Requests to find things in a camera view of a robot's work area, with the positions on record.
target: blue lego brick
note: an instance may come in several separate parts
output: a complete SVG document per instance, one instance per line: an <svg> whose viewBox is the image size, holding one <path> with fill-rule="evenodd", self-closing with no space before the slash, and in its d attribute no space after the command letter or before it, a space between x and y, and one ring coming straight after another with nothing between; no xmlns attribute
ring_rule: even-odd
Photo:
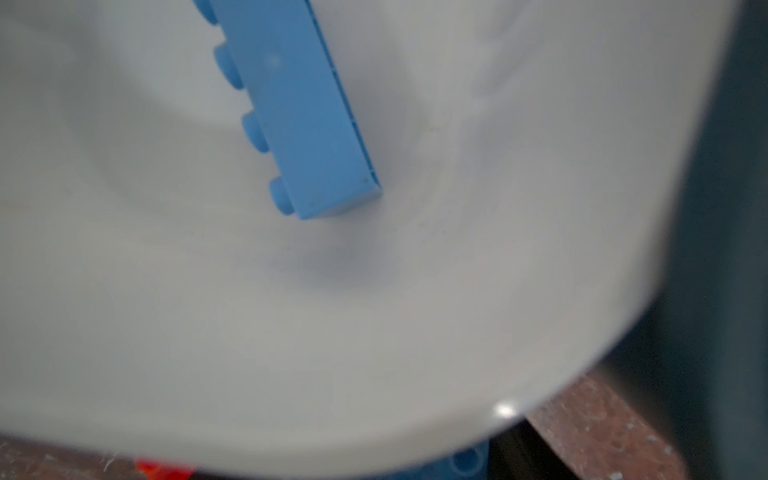
<svg viewBox="0 0 768 480"><path fill-rule="evenodd" d="M426 465L364 480L485 480L488 440Z"/></svg>
<svg viewBox="0 0 768 480"><path fill-rule="evenodd" d="M272 152L277 208L298 218L343 213L382 193L328 49L307 0L194 0L220 25L214 49L224 77L245 88L243 129Z"/></svg>

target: brown speckled countertop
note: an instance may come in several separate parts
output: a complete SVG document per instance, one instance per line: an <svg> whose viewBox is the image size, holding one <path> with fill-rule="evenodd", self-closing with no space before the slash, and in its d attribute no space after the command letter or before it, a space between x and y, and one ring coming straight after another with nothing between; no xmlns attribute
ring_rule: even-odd
<svg viewBox="0 0 768 480"><path fill-rule="evenodd" d="M675 448L600 376L582 376L528 415L582 480L686 480Z"/></svg>
<svg viewBox="0 0 768 480"><path fill-rule="evenodd" d="M0 480L146 480L130 459L0 436Z"/></svg>

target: white plastic container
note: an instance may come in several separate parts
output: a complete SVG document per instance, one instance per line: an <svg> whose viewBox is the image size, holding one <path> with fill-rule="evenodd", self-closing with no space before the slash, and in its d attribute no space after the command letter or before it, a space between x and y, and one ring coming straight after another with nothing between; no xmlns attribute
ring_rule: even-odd
<svg viewBox="0 0 768 480"><path fill-rule="evenodd" d="M277 212L186 0L0 3L0 430L350 475L492 434L659 282L736 0L316 0L385 189Z"/></svg>

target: lego brick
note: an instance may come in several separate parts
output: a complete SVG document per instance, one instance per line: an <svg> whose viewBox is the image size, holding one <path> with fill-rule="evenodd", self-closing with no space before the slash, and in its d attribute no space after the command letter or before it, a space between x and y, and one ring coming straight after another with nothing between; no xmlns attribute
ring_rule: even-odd
<svg viewBox="0 0 768 480"><path fill-rule="evenodd" d="M214 58L253 111L246 136L271 152L277 208L301 219L343 213L382 193L307 0L194 0L227 39Z"/></svg>

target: lego stud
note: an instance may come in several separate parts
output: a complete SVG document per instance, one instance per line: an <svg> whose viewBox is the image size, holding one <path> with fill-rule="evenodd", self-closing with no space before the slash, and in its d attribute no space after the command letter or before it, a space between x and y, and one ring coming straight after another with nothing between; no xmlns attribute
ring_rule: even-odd
<svg viewBox="0 0 768 480"><path fill-rule="evenodd" d="M483 452L478 447L466 449L448 457L451 470L459 478L468 478L477 475L485 465Z"/></svg>
<svg viewBox="0 0 768 480"><path fill-rule="evenodd" d="M272 201L275 202L275 206L283 215L293 214L295 211L293 209L293 202L290 201L288 190L286 190L282 177L272 179L270 182L270 194L272 195Z"/></svg>
<svg viewBox="0 0 768 480"><path fill-rule="evenodd" d="M208 23L211 25L217 25L219 23L219 19L216 18L216 12L214 12L214 7L210 4L210 0L192 0L192 2L194 2L200 15L208 20Z"/></svg>
<svg viewBox="0 0 768 480"><path fill-rule="evenodd" d="M242 124L243 130L245 131L245 136L248 137L248 140L250 140L250 143L254 148L263 154L270 151L270 146L266 142L264 132L261 131L261 127L259 126L259 121L256 119L255 113L251 111L243 115Z"/></svg>
<svg viewBox="0 0 768 480"><path fill-rule="evenodd" d="M219 70L230 82L233 88L236 90L243 89L243 79L240 78L240 73L237 72L237 66L232 59L230 48L226 42L214 48L214 58L216 59L216 65L219 65Z"/></svg>

